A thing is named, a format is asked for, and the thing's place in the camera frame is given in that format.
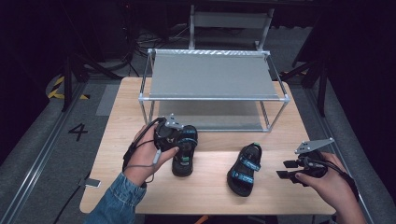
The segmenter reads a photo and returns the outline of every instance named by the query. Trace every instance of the metal frame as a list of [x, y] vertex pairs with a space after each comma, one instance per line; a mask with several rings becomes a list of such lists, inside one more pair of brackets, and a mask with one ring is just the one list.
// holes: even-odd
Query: metal frame
[[195, 11], [195, 6], [192, 5], [189, 49], [195, 49], [195, 27], [229, 27], [262, 29], [260, 41], [255, 41], [256, 49], [262, 50], [273, 15], [273, 8], [268, 9], [267, 13], [225, 13]]
[[[203, 55], [205, 53], [208, 54], [213, 54], [213, 53], [224, 53], [224, 54], [231, 54], [231, 55], [235, 55], [237, 57], [243, 57], [244, 55], [249, 56], [251, 54], [261, 54], [264, 55], [264, 63], [268, 63], [268, 65], [272, 65], [272, 68], [274, 68], [274, 73], [273, 75], [275, 76], [275, 80], [277, 81], [277, 83], [279, 84], [282, 93], [283, 93], [283, 97], [279, 97], [277, 96], [276, 99], [264, 99], [264, 98], [216, 98], [216, 97], [206, 97], [206, 98], [184, 98], [184, 97], [150, 97], [145, 95], [145, 86], [146, 86], [146, 78], [148, 77], [149, 73], [151, 73], [153, 76], [155, 76], [154, 74], [154, 63], [155, 63], [155, 57], [156, 57], [156, 53], [157, 52], [174, 52], [175, 54], [197, 54], [197, 55]], [[200, 101], [217, 101], [217, 100], [231, 100], [231, 101], [255, 101], [255, 102], [260, 102], [261, 108], [262, 108], [262, 115], [263, 118], [265, 120], [265, 128], [263, 128], [262, 130], [260, 130], [260, 132], [265, 132], [265, 133], [269, 133], [272, 131], [274, 125], [276, 124], [277, 120], [279, 119], [281, 113], [283, 112], [283, 110], [285, 109], [286, 105], [288, 104], [288, 102], [290, 101], [290, 98], [286, 92], [286, 89], [278, 75], [278, 72], [275, 69], [275, 66], [271, 60], [270, 57], [270, 52], [269, 51], [241, 51], [241, 50], [190, 50], [190, 49], [149, 49], [148, 50], [148, 59], [146, 62], [146, 68], [145, 68], [145, 73], [143, 75], [142, 78], [142, 84], [141, 84], [141, 88], [140, 88], [140, 92], [139, 92], [139, 104], [141, 105], [141, 110], [142, 110], [142, 114], [144, 117], [144, 121], [146, 122], [146, 124], [150, 123], [152, 121], [152, 117], [153, 117], [153, 113], [154, 113], [154, 106], [155, 106], [155, 102], [156, 101], [183, 101], [183, 100], [200, 100]], [[149, 112], [147, 113], [147, 109], [145, 108], [145, 102], [150, 102], [150, 106], [149, 106]], [[271, 122], [268, 118], [266, 109], [265, 109], [265, 102], [280, 102], [282, 103], [282, 106], [280, 107], [279, 111], [277, 112], [274, 120]], [[257, 130], [224, 130], [224, 129], [217, 129], [217, 130], [203, 130], [203, 129], [199, 129], [199, 131], [201, 132], [257, 132]]]

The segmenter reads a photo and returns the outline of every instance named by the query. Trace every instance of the wooden table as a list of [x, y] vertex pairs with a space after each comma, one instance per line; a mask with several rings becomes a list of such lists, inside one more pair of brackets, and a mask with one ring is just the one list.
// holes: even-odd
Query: wooden table
[[[91, 212], [120, 173], [123, 154], [145, 124], [137, 100], [140, 85], [139, 77], [126, 77], [120, 84], [91, 172], [91, 178], [101, 180], [102, 185], [98, 189], [85, 189], [80, 204], [84, 213]], [[297, 158], [294, 149], [304, 140], [309, 138], [291, 94], [289, 104], [270, 133], [199, 133], [192, 174], [176, 177], [171, 172], [172, 162], [166, 162], [156, 173], [154, 182], [148, 184], [148, 192], [136, 207], [136, 213], [331, 215], [334, 209], [313, 189], [292, 184], [276, 174], [278, 170], [286, 170], [283, 161]], [[226, 174], [241, 148], [252, 142], [262, 146], [262, 168], [254, 174], [252, 193], [244, 198], [230, 190]]]

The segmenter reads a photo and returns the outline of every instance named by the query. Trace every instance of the finger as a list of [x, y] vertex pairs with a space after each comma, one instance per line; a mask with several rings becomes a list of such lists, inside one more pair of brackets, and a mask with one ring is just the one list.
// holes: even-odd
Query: finger
[[320, 181], [320, 179], [318, 178], [314, 178], [312, 176], [305, 175], [302, 173], [296, 173], [295, 177], [312, 188], [315, 188], [318, 185], [318, 182]]
[[342, 171], [346, 172], [346, 168], [344, 167], [343, 163], [341, 163], [340, 159], [338, 159], [338, 157], [332, 153], [328, 153], [328, 152], [321, 152], [321, 154], [323, 155], [323, 159], [325, 161], [331, 161], [332, 163], [334, 163], [336, 166], [338, 166]]
[[152, 125], [152, 126], [148, 129], [148, 131], [146, 132], [146, 135], [149, 136], [149, 137], [154, 136], [154, 132], [155, 132], [155, 129], [157, 128], [157, 126], [158, 126], [158, 124]]
[[178, 150], [178, 147], [172, 147], [171, 149], [163, 152], [160, 157], [160, 163], [163, 164], [164, 162], [172, 159], [178, 153]]
[[147, 125], [143, 125], [143, 127], [139, 130], [139, 132], [137, 132], [137, 134], [134, 136], [134, 141], [136, 140], [137, 136], [139, 136], [143, 132], [143, 130], [146, 129], [146, 127]]

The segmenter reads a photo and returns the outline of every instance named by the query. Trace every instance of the black cable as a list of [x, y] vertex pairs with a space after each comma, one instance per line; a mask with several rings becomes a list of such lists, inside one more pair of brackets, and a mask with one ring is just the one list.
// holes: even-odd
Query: black cable
[[321, 165], [324, 165], [326, 167], [330, 167], [332, 169], [334, 169], [334, 171], [338, 172], [340, 175], [342, 175], [344, 173], [344, 171], [342, 171], [337, 165], [335, 165], [334, 163], [330, 162], [330, 161], [315, 161], [315, 160], [309, 160]]
[[[136, 47], [135, 50], [139, 53], [142, 57], [147, 57], [147, 54], [143, 51], [147, 51], [148, 49], [160, 49], [163, 48], [165, 45], [176, 43], [181, 39], [184, 39], [183, 33], [189, 29], [189, 26], [182, 29], [181, 31], [177, 31], [174, 36], [169, 37], [169, 40], [163, 40], [160, 37], [157, 37], [153, 33], [144, 32], [139, 35], [136, 39]], [[150, 47], [143, 47], [141, 44], [146, 44], [152, 42], [152, 46]]]
[[130, 76], [131, 76], [131, 70], [132, 70], [132, 65], [129, 63], [128, 77], [130, 77]]
[[[129, 63], [131, 63], [132, 57], [130, 57], [130, 58], [131, 58], [130, 60], [124, 61], [124, 62], [119, 63], [119, 64], [116, 64], [116, 65], [114, 65], [114, 66], [106, 67], [106, 70], [108, 70], [108, 71], [116, 71], [116, 70], [119, 70], [119, 69], [125, 67], [126, 65], [128, 65]], [[87, 67], [85, 67], [85, 69], [87, 70], [87, 72], [92, 73], [92, 74], [99, 74], [99, 73], [101, 73], [101, 72], [99, 72], [99, 71], [96, 71], [95, 69], [91, 69], [91, 68], [87, 68]]]
[[136, 140], [134, 142], [132, 142], [132, 145], [130, 146], [130, 148], [136, 148], [137, 143], [142, 139], [143, 136], [145, 136], [146, 132], [149, 130], [149, 128], [151, 128], [152, 125], [154, 125], [158, 120], [163, 119], [163, 118], [156, 118], [154, 121], [152, 121], [146, 128], [145, 130], [143, 130], [143, 132], [141, 134], [139, 134], [139, 136], [137, 136]]
[[[84, 180], [88, 179], [88, 176], [90, 176], [90, 174], [91, 174], [91, 171], [88, 172], [88, 174], [85, 176]], [[70, 203], [70, 201], [73, 199], [73, 197], [76, 195], [76, 193], [78, 192], [78, 190], [80, 188], [81, 188], [81, 185], [78, 185], [78, 187], [75, 189], [75, 191], [69, 197], [69, 199], [67, 199], [67, 202], [64, 204], [64, 206], [62, 207], [61, 211], [58, 213], [58, 216], [53, 221], [53, 224], [56, 224], [59, 221], [59, 218], [61, 217], [62, 213], [64, 212], [64, 209]]]
[[137, 73], [136, 69], [134, 69], [134, 67], [131, 65], [131, 63], [129, 63], [129, 66], [130, 66], [130, 68], [132, 68], [134, 70], [134, 73], [136, 74], [136, 76], [140, 77], [139, 74]]
[[139, 147], [141, 147], [141, 146], [145, 145], [146, 143], [150, 143], [150, 142], [154, 142], [154, 139], [152, 139], [152, 140], [148, 140], [148, 141], [146, 141], [146, 142], [144, 142], [144, 143], [140, 144], [140, 145], [139, 145], [139, 146], [137, 146], [136, 148], [139, 148]]

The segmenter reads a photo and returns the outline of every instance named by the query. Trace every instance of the tripod leg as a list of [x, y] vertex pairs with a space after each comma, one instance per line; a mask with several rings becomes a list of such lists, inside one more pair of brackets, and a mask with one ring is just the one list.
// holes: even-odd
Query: tripod leg
[[74, 74], [77, 82], [87, 82], [90, 79], [87, 70], [84, 67], [84, 62], [72, 55], [70, 57], [70, 69]]
[[72, 102], [72, 71], [70, 69], [70, 59], [66, 58], [64, 62], [64, 108], [62, 112], [66, 111], [67, 107]]
[[327, 84], [327, 68], [325, 62], [321, 65], [321, 73], [319, 79], [319, 90], [318, 90], [318, 110], [322, 117], [324, 115], [324, 99], [326, 96], [326, 84]]
[[315, 65], [315, 61], [311, 62], [311, 63], [305, 63], [301, 66], [298, 66], [296, 68], [294, 68], [293, 70], [289, 71], [286, 75], [282, 76], [281, 80], [282, 81], [286, 81], [291, 77], [296, 76], [297, 74], [302, 73], [303, 71], [305, 71], [306, 69], [309, 69], [310, 67]]
[[321, 61], [313, 64], [309, 68], [308, 72], [301, 81], [303, 88], [311, 89], [314, 86], [314, 84], [317, 82], [320, 76], [320, 65], [321, 65]]
[[113, 79], [122, 79], [122, 77], [117, 76], [116, 74], [108, 71], [107, 69], [105, 69], [103, 66], [101, 66], [100, 64], [93, 62], [81, 55], [78, 54], [74, 54], [74, 56], [76, 57], [77, 60], [80, 60], [81, 62], [89, 65], [90, 67], [92, 67], [93, 69], [95, 69], [96, 71], [103, 73], [104, 75], [113, 78]]

